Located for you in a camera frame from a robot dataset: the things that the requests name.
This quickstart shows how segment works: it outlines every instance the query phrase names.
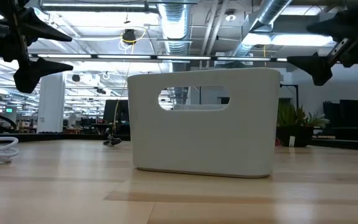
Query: potted plant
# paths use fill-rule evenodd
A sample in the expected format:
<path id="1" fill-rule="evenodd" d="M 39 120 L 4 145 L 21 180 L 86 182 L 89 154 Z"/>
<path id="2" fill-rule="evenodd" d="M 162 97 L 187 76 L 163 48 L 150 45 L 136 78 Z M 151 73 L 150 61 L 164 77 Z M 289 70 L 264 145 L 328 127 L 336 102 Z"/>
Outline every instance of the potted plant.
<path id="1" fill-rule="evenodd" d="M 283 146 L 305 147 L 313 136 L 313 128 L 328 123 L 324 115 L 309 113 L 296 108 L 291 103 L 279 103 L 277 113 L 276 137 Z"/>

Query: white pillar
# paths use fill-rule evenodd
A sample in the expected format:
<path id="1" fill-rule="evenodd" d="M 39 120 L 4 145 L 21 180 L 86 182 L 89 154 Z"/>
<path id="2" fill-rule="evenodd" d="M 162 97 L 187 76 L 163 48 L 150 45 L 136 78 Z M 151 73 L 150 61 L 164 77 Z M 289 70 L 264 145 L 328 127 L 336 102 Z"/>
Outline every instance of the white pillar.
<path id="1" fill-rule="evenodd" d="M 41 78 L 37 133 L 63 131 L 65 88 L 65 73 Z"/>

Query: green plant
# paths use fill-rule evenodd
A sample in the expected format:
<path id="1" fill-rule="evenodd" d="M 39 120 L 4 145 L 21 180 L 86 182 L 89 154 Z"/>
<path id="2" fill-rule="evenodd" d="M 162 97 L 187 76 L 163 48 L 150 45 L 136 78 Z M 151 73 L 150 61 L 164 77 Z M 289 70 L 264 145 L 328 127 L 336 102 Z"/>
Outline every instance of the green plant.
<path id="1" fill-rule="evenodd" d="M 306 120 L 305 126 L 315 127 L 322 126 L 323 124 L 329 123 L 329 120 L 324 118 L 324 114 L 319 115 L 317 112 L 309 113 L 308 119 Z"/>
<path id="2" fill-rule="evenodd" d="M 318 113 L 309 113 L 309 116 L 306 116 L 303 108 L 297 108 L 291 103 L 282 103 L 278 104 L 278 113 L 277 113 L 277 126 L 321 126 L 328 123 L 328 119 L 324 119 L 324 115 L 318 115 Z"/>

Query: ductwork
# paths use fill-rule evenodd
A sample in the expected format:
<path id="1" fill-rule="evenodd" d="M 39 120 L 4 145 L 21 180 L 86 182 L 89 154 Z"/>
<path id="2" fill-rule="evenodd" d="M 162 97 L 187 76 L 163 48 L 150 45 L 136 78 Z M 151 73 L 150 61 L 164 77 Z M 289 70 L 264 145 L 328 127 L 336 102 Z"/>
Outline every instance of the ductwork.
<path id="1" fill-rule="evenodd" d="M 180 40 L 189 37 L 189 15 L 191 4 L 148 4 L 125 3 L 125 4 L 92 4 L 89 2 L 50 0 L 44 2 L 39 0 L 39 7 L 43 11 L 94 11 L 94 12 L 144 12 L 161 15 L 161 27 L 166 39 Z M 165 42 L 165 50 L 169 55 L 187 55 L 189 53 L 188 42 Z M 172 72 L 184 72 L 186 64 L 172 63 Z M 175 88 L 176 102 L 186 103 L 188 88 Z"/>
<path id="2" fill-rule="evenodd" d="M 251 21 L 246 20 L 247 23 L 250 23 L 250 25 L 247 26 L 248 32 L 263 26 L 272 26 L 273 22 L 291 2 L 292 0 L 263 0 L 260 9 L 256 12 L 259 15 Z M 235 57 L 245 57 L 252 47 L 253 45 L 247 44 L 246 41 L 242 41 L 237 49 L 233 50 L 231 55 Z"/>
<path id="3" fill-rule="evenodd" d="M 188 4 L 159 4 L 161 15 L 161 28 L 166 39 L 187 39 L 189 36 L 189 14 Z M 169 55 L 189 54 L 188 42 L 165 42 L 165 50 Z M 172 63 L 172 72 L 184 72 L 185 63 Z M 188 87 L 169 88 L 170 97 L 174 98 L 176 104 L 186 104 Z"/>

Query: wood grain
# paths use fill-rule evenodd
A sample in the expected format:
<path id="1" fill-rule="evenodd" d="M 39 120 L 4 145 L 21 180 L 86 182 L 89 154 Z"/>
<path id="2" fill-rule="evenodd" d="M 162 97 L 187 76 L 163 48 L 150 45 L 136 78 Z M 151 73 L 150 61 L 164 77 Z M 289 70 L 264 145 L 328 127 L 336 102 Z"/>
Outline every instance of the wood grain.
<path id="1" fill-rule="evenodd" d="M 358 223 L 358 151 L 280 147 L 273 175 L 239 179 L 137 170 L 129 142 L 19 149 L 0 163 L 0 224 Z"/>

